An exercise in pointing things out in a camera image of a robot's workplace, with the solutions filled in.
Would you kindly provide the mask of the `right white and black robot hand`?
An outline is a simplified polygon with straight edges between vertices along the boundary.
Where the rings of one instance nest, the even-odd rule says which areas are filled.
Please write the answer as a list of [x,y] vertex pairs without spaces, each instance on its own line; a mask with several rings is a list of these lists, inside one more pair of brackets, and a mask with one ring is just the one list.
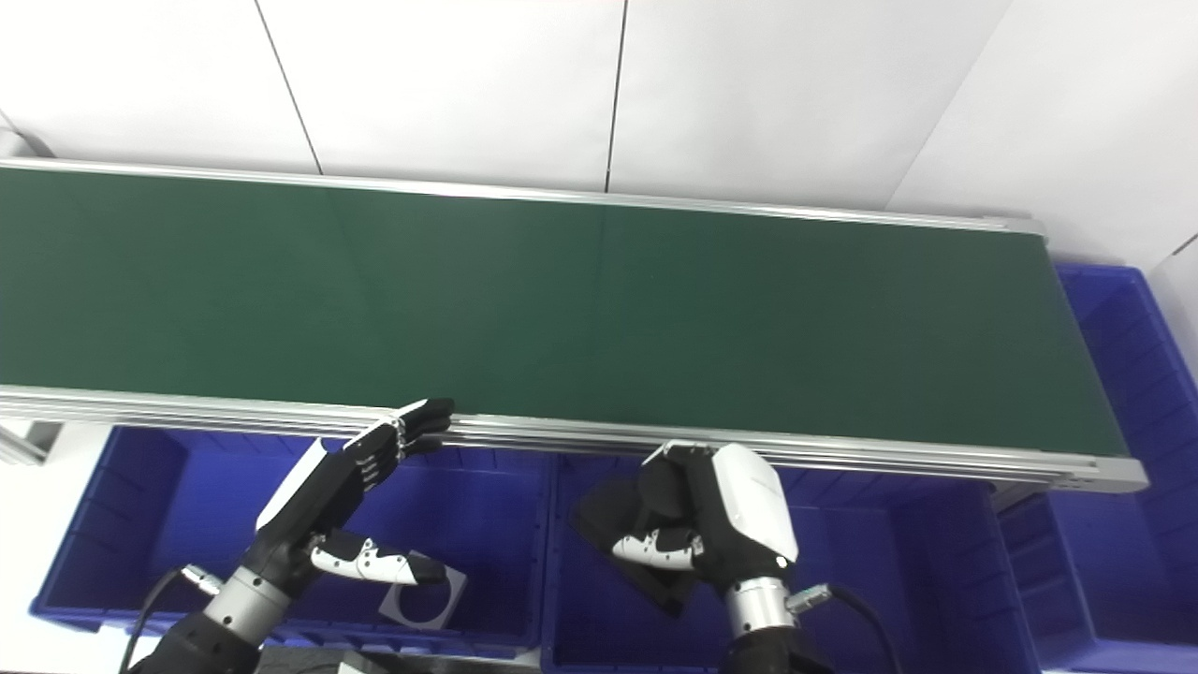
[[641,464],[635,493],[657,523],[635,523],[607,546],[617,559],[694,573],[733,596],[782,602],[795,530],[774,466],[742,444],[667,441]]

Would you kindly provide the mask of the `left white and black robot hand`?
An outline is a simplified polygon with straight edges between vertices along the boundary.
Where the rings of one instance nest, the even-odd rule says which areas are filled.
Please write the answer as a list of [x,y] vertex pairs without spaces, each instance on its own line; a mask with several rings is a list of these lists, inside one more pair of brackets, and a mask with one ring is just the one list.
[[240,559],[252,584],[272,585],[296,600],[317,572],[388,585],[444,583],[444,564],[386,548],[345,526],[403,460],[442,447],[440,435],[454,409],[449,397],[420,400],[389,411],[334,451],[315,441],[317,463],[295,479],[291,491],[277,491],[270,516]]

